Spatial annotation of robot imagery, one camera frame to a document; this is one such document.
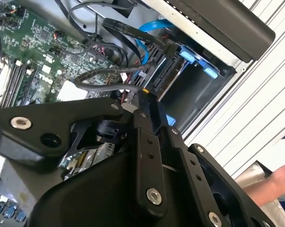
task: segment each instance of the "black cable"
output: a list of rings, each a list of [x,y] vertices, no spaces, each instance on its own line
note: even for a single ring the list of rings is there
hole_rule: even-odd
[[[130,25],[124,24],[118,20],[110,19],[110,18],[105,18],[103,23],[103,27],[109,28],[115,31],[118,31],[120,33],[123,33],[125,35],[128,35],[132,38],[144,41],[146,43],[152,44],[153,46],[165,50],[166,44],[161,41],[160,39],[156,38],[153,35],[150,35],[146,32],[140,31],[137,28],[134,28]]]
[[[108,6],[111,8],[115,8],[115,9],[131,9],[135,6],[135,4],[131,5],[130,7],[122,7],[122,6],[117,6],[117,5],[113,5],[110,3],[103,3],[103,2],[95,2],[94,0],[90,0],[90,1],[85,1],[82,2],[76,6],[74,6],[69,12],[68,12],[68,19],[71,18],[71,14],[72,12],[74,12],[77,9],[89,6],[89,5],[100,5],[100,6]],[[128,40],[128,38],[126,38],[125,36],[123,36],[122,34],[120,34],[118,31],[115,31],[113,29],[110,29],[109,27],[105,28],[109,33],[111,33],[115,38],[117,38],[118,40],[120,40],[122,43],[124,43],[126,46],[128,46],[137,56],[138,59],[141,62],[141,55],[139,50],[137,49],[137,47],[130,41]]]
[[[123,6],[118,6],[118,5],[114,5],[114,4],[110,4],[110,3],[95,2],[94,0],[85,1],[85,2],[82,2],[82,3],[74,6],[72,9],[70,9],[70,11],[68,12],[68,20],[70,19],[73,11],[80,9],[80,8],[83,8],[83,7],[86,7],[86,6],[90,6],[90,5],[108,6],[108,7],[114,8],[114,9],[125,9],[125,10],[131,9],[135,6],[135,4],[133,4],[130,7],[123,7]]]
[[[98,13],[95,13],[95,38],[94,38],[94,41],[96,41],[96,38],[97,38],[97,33],[98,33],[98,31],[97,31],[97,28],[98,27]]]
[[[59,8],[61,9],[62,13],[65,15],[65,17],[68,17],[68,11],[65,8],[65,6],[62,4],[61,0],[55,0],[56,4],[59,6]],[[129,59],[127,57],[126,52],[124,51],[124,49],[122,49],[121,47],[117,46],[116,44],[112,44],[112,43],[103,43],[103,42],[96,42],[94,40],[92,40],[88,35],[87,32],[85,32],[76,22],[75,20],[70,17],[69,20],[70,24],[76,29],[78,30],[78,32],[85,38],[88,40],[87,42],[87,46],[89,46],[90,48],[93,47],[94,45],[100,45],[100,46],[107,46],[110,47],[113,51],[116,51],[117,53],[119,53],[119,55],[121,54],[121,59],[123,60],[123,58],[125,57],[126,59],[126,65],[128,66],[129,64]]]
[[[145,70],[147,68],[150,68],[152,66],[155,66],[157,63],[155,61],[149,62],[145,65],[135,66],[135,67],[129,67],[129,68],[109,68],[109,69],[96,69],[90,72],[86,72],[78,77],[75,78],[74,84],[76,87],[86,90],[86,91],[94,91],[94,92],[102,92],[102,91],[115,91],[115,90],[132,90],[135,92],[138,92],[143,89],[143,87],[135,86],[132,84],[110,84],[110,85],[91,85],[91,84],[85,84],[82,81],[87,80],[91,77],[94,77],[98,74],[104,74],[104,73],[128,73],[128,72],[135,72],[140,70]]]

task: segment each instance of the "cable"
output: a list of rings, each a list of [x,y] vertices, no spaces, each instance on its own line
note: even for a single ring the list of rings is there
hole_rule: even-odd
[[[139,28],[139,30],[141,30],[143,32],[148,32],[151,30],[160,29],[160,28],[164,28],[164,27],[172,27],[172,26],[174,26],[174,25],[171,22],[169,22],[167,19],[163,19],[163,20],[155,20],[155,21],[148,22],[148,23],[142,25]],[[143,58],[143,60],[141,62],[141,64],[145,64],[145,63],[147,63],[147,60],[149,58],[147,46],[144,45],[139,39],[137,39],[136,42],[146,52],[145,57]]]
[[[59,8],[61,9],[62,13],[65,15],[65,17],[68,18],[68,11],[65,8],[65,6],[62,4],[61,0],[55,0],[56,4],[59,6]],[[124,51],[124,49],[122,49],[121,47],[117,46],[116,44],[113,43],[103,43],[103,42],[96,42],[94,40],[92,40],[87,34],[90,34],[88,32],[85,32],[76,22],[75,20],[70,17],[69,19],[70,24],[76,29],[78,30],[78,32],[86,39],[88,40],[87,45],[92,47],[94,45],[100,45],[100,46],[107,46],[110,47],[113,51],[116,51],[121,58],[121,62],[123,61],[124,57],[126,59],[126,65],[128,66],[129,64],[129,60],[127,57],[126,52]]]
[[[98,27],[98,13],[95,13],[95,38],[94,38],[94,41],[96,41],[96,38],[97,38],[97,28]]]
[[[117,6],[117,5],[113,5],[110,3],[104,3],[104,2],[85,1],[85,2],[82,2],[82,3],[74,6],[72,9],[70,9],[70,11],[68,12],[68,17],[67,17],[68,20],[71,17],[71,14],[73,11],[80,9],[80,8],[83,8],[83,7],[86,7],[86,6],[90,6],[90,5],[108,6],[108,7],[114,8],[114,9],[125,9],[125,10],[131,9],[135,6],[135,4],[133,4],[130,7],[123,7],[123,6]]]
[[[130,68],[110,68],[110,69],[96,69],[87,73],[84,73],[78,77],[75,78],[74,84],[76,87],[86,90],[86,91],[94,91],[94,92],[102,92],[102,91],[115,91],[115,90],[132,90],[135,92],[138,92],[140,90],[143,90],[143,87],[138,87],[132,84],[110,84],[110,85],[91,85],[91,84],[85,84],[82,81],[87,80],[93,76],[96,76],[98,74],[103,73],[127,73],[127,72],[135,72],[137,70],[144,70],[147,68],[150,68],[152,66],[155,66],[156,62],[152,61],[145,65],[130,67]]]
[[[160,39],[156,38],[153,35],[150,35],[146,32],[140,31],[137,28],[134,28],[130,25],[122,23],[118,20],[105,18],[103,21],[103,26],[111,28],[115,31],[128,35],[132,38],[142,40],[146,43],[151,43],[155,47],[164,50],[166,48],[165,42],[161,41]]]
[[[135,6],[135,4],[131,5],[130,7],[122,7],[122,6],[118,6],[118,5],[113,5],[110,3],[103,3],[103,2],[95,2],[95,1],[85,1],[82,2],[76,6],[74,6],[69,12],[68,12],[68,20],[70,20],[71,18],[71,14],[72,12],[74,12],[77,9],[89,6],[89,5],[100,5],[100,6],[107,6],[107,7],[111,7],[111,8],[115,8],[115,9],[124,9],[124,10],[128,10],[131,9]],[[105,27],[105,29],[111,33],[115,38],[117,38],[118,40],[120,40],[122,43],[124,43],[126,46],[128,46],[139,58],[139,60],[141,61],[141,57],[140,57],[140,52],[137,49],[137,47],[130,41],[128,40],[126,37],[124,37],[123,35],[120,34],[119,31],[115,31],[114,29],[110,28],[110,27]]]

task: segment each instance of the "gray surface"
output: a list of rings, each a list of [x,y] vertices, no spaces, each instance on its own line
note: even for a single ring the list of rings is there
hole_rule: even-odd
[[[61,0],[67,9],[78,4],[76,0]],[[18,0],[20,5],[23,5],[32,11],[38,13],[39,16],[46,18],[49,22],[60,28],[61,30],[72,34],[77,38],[81,38],[82,36],[74,29],[68,22],[68,20],[64,17],[60,8],[56,5],[54,0]],[[109,7],[102,7],[93,5],[92,8],[94,11],[99,13],[98,18],[98,33],[104,38],[106,42],[112,42],[121,46],[129,53],[129,59],[133,56],[132,51],[128,48],[125,48],[116,38],[114,38],[110,33],[108,33],[102,26],[103,18],[109,17],[112,19],[116,19],[122,21],[126,24],[129,24],[133,27],[139,28],[142,24],[145,24],[149,21],[156,20],[158,17],[158,13],[153,11],[152,9],[147,9],[142,5],[138,5],[135,7],[130,16],[128,18],[124,17],[117,11]],[[94,32],[95,31],[95,14],[91,9],[79,9],[74,11],[74,20],[78,23],[79,26],[83,27],[86,25],[86,31]]]
[[[38,174],[11,161],[5,162],[1,179],[27,216],[46,191],[62,182],[59,170]]]

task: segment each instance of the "white louvered panel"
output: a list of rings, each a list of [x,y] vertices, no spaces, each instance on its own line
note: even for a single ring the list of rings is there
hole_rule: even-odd
[[[243,0],[242,3],[250,9],[256,1],[258,0]]]
[[[233,177],[285,134],[285,0],[253,9],[276,32],[274,44],[185,141],[205,146]]]

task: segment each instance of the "black metal bracket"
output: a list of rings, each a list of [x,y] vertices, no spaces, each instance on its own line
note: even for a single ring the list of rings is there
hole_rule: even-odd
[[[197,158],[216,203],[224,216],[228,216],[233,227],[274,226],[231,176],[199,144],[192,144],[188,151]]]
[[[109,98],[0,109],[0,155],[40,172],[51,171],[70,147],[72,153],[81,150],[77,148],[79,140],[91,126],[97,126],[103,118],[118,120],[123,113],[123,108]],[[11,120],[15,117],[28,119],[31,127],[13,127]],[[93,138],[89,139],[92,146],[97,146]]]
[[[167,213],[167,196],[159,140],[152,133],[149,114],[139,109],[133,113],[132,206],[135,217],[158,219]]]
[[[98,205],[104,210],[104,204],[109,206],[115,200],[115,209],[121,203],[125,209],[126,203],[131,215],[122,212],[125,223],[161,227],[177,218],[171,226],[274,226],[204,147],[194,144],[188,148],[181,134],[167,126],[163,107],[152,94],[139,92],[139,96],[138,109],[133,114],[109,98],[0,110],[0,154],[40,173],[55,169],[66,153],[72,155],[103,142],[124,146],[123,152],[96,164],[96,172],[89,169],[46,192],[34,207],[37,222],[49,207],[40,204],[50,203],[60,210],[69,203],[71,192],[80,189],[84,197],[91,192],[103,196],[102,190],[96,189],[98,184],[109,188],[113,181],[116,193],[109,200],[101,198]],[[122,176],[113,173],[114,166]],[[110,175],[114,179],[101,177]],[[78,201],[75,198],[70,203],[77,206]],[[92,204],[83,204],[90,213]],[[183,210],[182,214],[173,206]],[[68,212],[75,215],[73,209]],[[78,219],[85,218],[80,212],[76,212]],[[64,221],[69,220],[70,215],[62,216]]]

